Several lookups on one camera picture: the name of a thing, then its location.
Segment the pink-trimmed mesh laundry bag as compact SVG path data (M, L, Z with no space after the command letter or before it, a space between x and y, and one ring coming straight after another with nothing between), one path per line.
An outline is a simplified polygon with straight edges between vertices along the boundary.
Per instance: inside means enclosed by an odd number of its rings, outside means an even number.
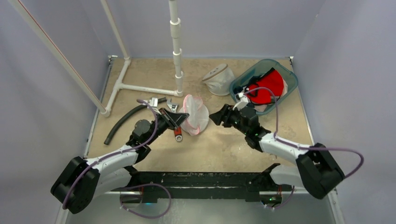
M181 125L181 128L189 135L199 135L207 128L209 111L201 97L188 94L184 98L178 112L189 114L189 117Z

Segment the red and black bra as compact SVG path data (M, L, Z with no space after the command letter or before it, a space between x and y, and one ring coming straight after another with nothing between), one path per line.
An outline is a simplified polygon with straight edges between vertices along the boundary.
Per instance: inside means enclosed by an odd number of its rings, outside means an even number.
M271 74L271 73L274 72L274 71L278 72L276 69L271 68L271 69L270 69L269 71L267 71L263 76L269 75L269 74ZM245 92L251 91L251 90L253 90L252 92L254 92L255 90L259 90L259 89L268 90L268 91L270 92L270 94L271 94L273 97L275 97L274 94L273 94L273 92L272 92L270 89L265 88L265 87L258 87L258 88L252 89L252 88L251 88L251 85L250 85L249 87L247 87L247 88L245 89Z

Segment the teal plastic bin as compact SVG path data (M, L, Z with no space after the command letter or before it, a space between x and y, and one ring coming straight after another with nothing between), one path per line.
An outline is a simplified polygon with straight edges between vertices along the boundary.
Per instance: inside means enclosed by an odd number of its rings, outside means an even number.
M239 84L245 84L245 77L249 77L249 76L257 76L260 74L265 74L267 71L269 71L271 68L276 69L282 76L282 78L284 79L284 81L287 83L288 85L288 92L279 100L276 100L278 104L280 104L292 91L294 91L294 89L297 87L298 85L298 79L296 77L296 75L291 72L290 70L286 69L284 66L282 66L279 62L272 60L272 59L263 59L260 60L259 62L257 62L255 65L253 65L252 67L250 67L247 71L245 71L244 73L242 73L239 77L237 77L230 85L229 87L229 91L231 89L231 86L233 85L239 85ZM235 94L231 93L231 98L234 100L234 102L236 102L236 96ZM255 110L255 105L253 103L250 102L250 107L253 107ZM275 108L275 103L272 105L269 105L265 108L265 110L263 112L261 111L257 111L256 113L257 115L264 115L269 113L270 111L272 111Z

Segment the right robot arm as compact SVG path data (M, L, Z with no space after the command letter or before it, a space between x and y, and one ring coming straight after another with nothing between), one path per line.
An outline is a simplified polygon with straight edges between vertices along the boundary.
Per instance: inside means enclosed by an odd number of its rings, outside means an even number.
M263 186L273 190L287 184L303 187L316 199L323 199L345 178L341 167L324 145L297 144L260 125L256 112L250 107L241 110L225 104L218 112L209 115L215 125L233 127L245 135L246 143L259 152L273 154L294 164L294 167L277 165L262 177Z

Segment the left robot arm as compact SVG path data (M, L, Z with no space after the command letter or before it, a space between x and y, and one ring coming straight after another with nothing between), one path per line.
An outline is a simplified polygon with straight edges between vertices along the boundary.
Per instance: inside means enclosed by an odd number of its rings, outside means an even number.
M77 214L97 195L117 188L138 188L138 176L127 168L145 159L151 151L149 145L161 134L177 129L189 117L188 113L165 108L153 114L153 121L136 122L129 140L119 149L93 159L77 156L70 160L50 189L64 210Z

